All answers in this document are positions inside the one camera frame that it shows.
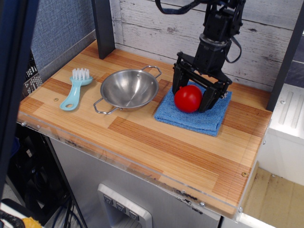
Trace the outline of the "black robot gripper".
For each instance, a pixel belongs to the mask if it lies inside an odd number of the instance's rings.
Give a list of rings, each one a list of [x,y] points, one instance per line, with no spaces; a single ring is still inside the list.
[[[201,40],[194,57],[179,52],[173,67],[173,94],[176,94],[180,87],[187,86],[189,80],[206,88],[199,106],[200,113],[211,109],[219,98],[225,98],[232,81],[222,72],[222,67],[228,61],[230,47],[231,40]]]

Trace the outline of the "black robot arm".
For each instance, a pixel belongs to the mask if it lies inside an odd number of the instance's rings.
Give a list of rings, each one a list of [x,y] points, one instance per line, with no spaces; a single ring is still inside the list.
[[[194,57],[179,52],[174,64],[172,92],[193,81],[205,88],[198,111],[211,109],[219,98],[224,98],[232,81],[222,72],[228,62],[231,44],[242,24],[243,0],[212,0],[207,4],[204,31]]]

